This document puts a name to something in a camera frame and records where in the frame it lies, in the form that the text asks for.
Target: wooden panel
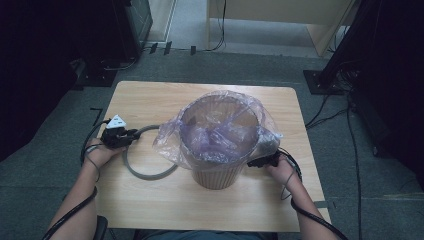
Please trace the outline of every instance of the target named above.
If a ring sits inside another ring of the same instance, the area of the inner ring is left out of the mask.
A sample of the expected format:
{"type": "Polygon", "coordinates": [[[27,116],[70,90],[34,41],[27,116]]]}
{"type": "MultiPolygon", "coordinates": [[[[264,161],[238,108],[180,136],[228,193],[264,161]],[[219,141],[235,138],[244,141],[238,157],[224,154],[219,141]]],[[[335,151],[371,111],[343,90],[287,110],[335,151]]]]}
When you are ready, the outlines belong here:
{"type": "MultiPolygon", "coordinates": [[[[332,25],[352,0],[227,0],[226,19],[332,25]]],[[[209,0],[209,17],[221,18],[224,0],[209,0]]]]}
{"type": "Polygon", "coordinates": [[[342,26],[347,16],[351,13],[354,1],[346,5],[344,8],[340,8],[336,13],[333,23],[330,25],[318,25],[308,24],[309,36],[311,36],[312,42],[314,43],[315,49],[319,56],[323,56],[327,51],[331,40],[337,34],[337,31],[342,26]]]}
{"type": "Polygon", "coordinates": [[[165,42],[168,37],[176,0],[149,0],[153,25],[148,41],[165,42]]]}
{"type": "MultiPolygon", "coordinates": [[[[263,103],[284,134],[281,146],[297,159],[312,199],[323,201],[315,161],[292,88],[120,82],[106,117],[119,114],[127,122],[128,129],[160,124],[214,90],[242,92],[263,103]]],[[[146,132],[129,150],[130,164],[145,174],[159,173],[172,165],[152,150],[156,134],[153,130],[146,132]]],[[[265,169],[245,167],[230,187],[209,190],[197,184],[191,172],[182,168],[161,180],[140,180],[125,168],[121,157],[117,158],[104,166],[97,185],[98,214],[107,217],[109,227],[299,231],[290,201],[279,200],[281,186],[265,169]]],[[[321,212],[330,221],[327,209],[321,212]]]]}

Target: plastic bag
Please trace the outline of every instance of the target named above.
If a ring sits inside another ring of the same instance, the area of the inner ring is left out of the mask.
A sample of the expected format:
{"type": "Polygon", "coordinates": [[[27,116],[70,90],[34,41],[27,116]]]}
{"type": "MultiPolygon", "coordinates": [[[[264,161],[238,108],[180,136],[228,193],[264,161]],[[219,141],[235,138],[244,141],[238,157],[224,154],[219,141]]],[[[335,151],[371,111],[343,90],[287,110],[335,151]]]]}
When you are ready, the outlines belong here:
{"type": "Polygon", "coordinates": [[[215,91],[162,124],[153,149],[189,170],[220,171],[274,154],[281,137],[258,99],[215,91]]]}

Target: wrist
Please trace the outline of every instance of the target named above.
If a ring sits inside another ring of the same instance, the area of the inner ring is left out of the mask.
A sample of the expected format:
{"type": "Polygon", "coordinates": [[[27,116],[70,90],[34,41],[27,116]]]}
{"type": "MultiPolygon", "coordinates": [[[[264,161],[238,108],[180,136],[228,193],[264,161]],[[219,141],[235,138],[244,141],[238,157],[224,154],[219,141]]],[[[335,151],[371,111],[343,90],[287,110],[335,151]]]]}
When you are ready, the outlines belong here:
{"type": "Polygon", "coordinates": [[[95,162],[86,157],[81,167],[81,174],[90,176],[90,178],[97,182],[100,179],[100,168],[95,162]]]}
{"type": "Polygon", "coordinates": [[[297,192],[297,190],[301,190],[304,188],[302,181],[300,181],[299,177],[294,174],[286,185],[287,190],[293,195],[297,192]]]}

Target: metal stand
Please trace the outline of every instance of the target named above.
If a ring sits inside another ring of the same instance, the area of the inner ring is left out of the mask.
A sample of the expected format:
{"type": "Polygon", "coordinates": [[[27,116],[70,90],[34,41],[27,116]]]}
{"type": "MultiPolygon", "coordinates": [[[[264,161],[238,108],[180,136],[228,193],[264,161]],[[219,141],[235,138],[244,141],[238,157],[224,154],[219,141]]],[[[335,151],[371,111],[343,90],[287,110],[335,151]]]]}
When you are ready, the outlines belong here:
{"type": "Polygon", "coordinates": [[[331,85],[328,88],[321,88],[319,85],[319,76],[322,71],[303,70],[306,83],[308,84],[309,91],[314,95],[343,95],[343,91],[331,85]]]}

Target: black cable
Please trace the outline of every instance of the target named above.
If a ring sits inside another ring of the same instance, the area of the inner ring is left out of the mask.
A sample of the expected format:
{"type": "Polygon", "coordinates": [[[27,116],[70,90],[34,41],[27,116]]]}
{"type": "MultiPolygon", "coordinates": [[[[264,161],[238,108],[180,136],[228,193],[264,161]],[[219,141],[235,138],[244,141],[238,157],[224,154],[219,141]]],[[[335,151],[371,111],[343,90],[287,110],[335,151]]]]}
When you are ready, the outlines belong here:
{"type": "Polygon", "coordinates": [[[336,114],[334,114],[334,115],[332,115],[330,117],[321,118],[321,119],[317,120],[316,122],[310,124],[308,127],[306,127],[306,130],[309,130],[309,129],[313,128],[313,127],[316,127],[317,125],[319,125],[321,123],[324,123],[327,120],[330,120],[330,119],[333,119],[333,118],[335,118],[335,117],[337,117],[339,115],[342,115],[343,113],[346,113],[346,111],[347,111],[347,109],[343,109],[343,110],[338,111],[336,114]]]}
{"type": "Polygon", "coordinates": [[[119,70],[125,70],[130,68],[132,65],[134,65],[134,63],[137,61],[137,58],[134,58],[133,61],[131,63],[129,63],[127,66],[123,66],[123,67],[118,67],[118,68],[103,68],[106,71],[119,71],[119,70]]]}
{"type": "Polygon", "coordinates": [[[315,114],[315,116],[311,119],[311,121],[309,121],[307,124],[305,124],[305,127],[308,127],[320,114],[322,109],[324,108],[325,102],[327,102],[327,99],[330,97],[331,95],[325,95],[322,103],[321,103],[321,107],[319,108],[317,114],[315,114]]]}
{"type": "Polygon", "coordinates": [[[90,161],[93,165],[94,165],[94,167],[96,168],[96,171],[97,171],[97,179],[96,179],[96,182],[98,182],[99,181],[99,179],[100,179],[100,169],[99,169],[99,167],[96,165],[96,163],[88,156],[88,154],[90,153],[90,152],[92,152],[94,149],[96,149],[97,148],[97,146],[101,146],[101,145],[103,145],[102,143],[99,143],[99,144],[93,144],[93,145],[90,145],[90,146],[88,146],[88,147],[86,147],[85,148],[85,154],[84,154],[84,156],[85,156],[85,158],[87,158],[88,159],[88,161],[90,161]]]}
{"type": "Polygon", "coordinates": [[[93,127],[93,129],[91,129],[90,133],[87,135],[87,137],[84,140],[84,144],[82,145],[81,148],[81,154],[80,154],[80,161],[81,161],[81,166],[84,163],[84,157],[85,157],[85,152],[87,151],[86,145],[88,143],[88,140],[90,140],[91,135],[93,135],[94,131],[96,131],[97,128],[99,128],[103,123],[108,124],[111,121],[111,119],[108,120],[103,120],[100,123],[98,123],[97,125],[95,125],[93,127]]]}
{"type": "Polygon", "coordinates": [[[330,223],[328,223],[327,221],[325,221],[324,219],[310,213],[307,212],[305,210],[303,210],[302,208],[300,208],[299,206],[296,205],[296,203],[294,202],[293,198],[290,201],[291,206],[293,207],[294,210],[296,210],[298,213],[304,215],[305,217],[314,220],[315,222],[321,224],[322,226],[326,227],[327,229],[329,229],[330,231],[332,231],[334,234],[336,234],[340,239],[348,239],[342,232],[340,232],[339,229],[335,228],[333,225],[331,225],[330,223]]]}
{"type": "MultiPolygon", "coordinates": [[[[287,152],[285,149],[283,148],[278,148],[280,153],[286,156],[287,162],[293,167],[293,173],[296,171],[297,175],[300,179],[300,181],[302,182],[302,172],[300,170],[299,164],[296,162],[296,160],[293,158],[293,156],[290,155],[289,152],[287,152]]],[[[287,197],[289,197],[290,195],[288,195],[285,198],[282,198],[283,196],[283,191],[281,192],[281,200],[286,199],[287,197]]],[[[297,206],[293,200],[293,198],[291,199],[291,205],[293,207],[294,210],[296,210],[297,212],[299,212],[300,214],[316,221],[317,223],[323,225],[324,227],[326,227],[327,229],[329,229],[330,231],[332,231],[333,233],[335,233],[337,236],[339,236],[341,239],[347,239],[347,237],[340,232],[340,230],[338,230],[336,227],[334,227],[333,225],[331,225],[330,223],[328,223],[327,221],[325,221],[324,219],[300,208],[299,206],[297,206]]]]}
{"type": "Polygon", "coordinates": [[[362,239],[362,216],[361,216],[362,215],[362,187],[361,187],[361,178],[360,178],[360,171],[359,171],[360,169],[359,169],[358,147],[356,145],[355,135],[353,134],[353,130],[352,130],[352,126],[350,124],[350,118],[349,118],[349,111],[350,111],[349,97],[350,97],[350,94],[348,94],[347,96],[348,107],[347,107],[346,117],[347,117],[349,132],[352,137],[353,148],[355,151],[356,181],[358,186],[358,236],[359,236],[359,240],[361,240],[362,239]]]}
{"type": "Polygon", "coordinates": [[[221,39],[219,40],[218,44],[213,49],[205,50],[205,51],[215,51],[215,50],[219,49],[222,46],[223,43],[225,44],[224,23],[225,23],[225,13],[226,13],[226,11],[227,11],[227,0],[224,1],[224,9],[222,11],[222,25],[220,24],[219,19],[218,19],[218,25],[221,29],[221,39]]]}
{"type": "Polygon", "coordinates": [[[60,218],[44,235],[43,240],[50,239],[53,234],[66,222],[68,221],[72,216],[75,215],[78,211],[80,211],[82,208],[88,205],[94,197],[97,195],[97,188],[94,187],[93,193],[86,198],[84,201],[82,201],[80,204],[78,204],[76,207],[72,208],[68,213],[66,213],[62,218],[60,218]]]}

